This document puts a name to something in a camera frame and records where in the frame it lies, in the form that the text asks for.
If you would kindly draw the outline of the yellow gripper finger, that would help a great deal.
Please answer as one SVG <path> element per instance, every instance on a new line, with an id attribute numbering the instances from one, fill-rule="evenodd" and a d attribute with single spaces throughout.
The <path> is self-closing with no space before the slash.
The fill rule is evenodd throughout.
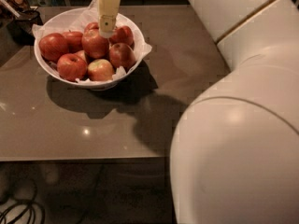
<path id="1" fill-rule="evenodd" d="M 110 38 L 116 26 L 121 0 L 97 0 L 100 36 Z"/>

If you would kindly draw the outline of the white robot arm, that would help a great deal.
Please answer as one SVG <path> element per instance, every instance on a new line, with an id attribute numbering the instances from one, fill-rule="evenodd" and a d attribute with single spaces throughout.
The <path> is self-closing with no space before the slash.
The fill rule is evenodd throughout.
<path id="1" fill-rule="evenodd" d="M 188 0 L 230 69 L 181 116 L 177 224 L 299 224 L 299 11 L 292 0 Z"/>

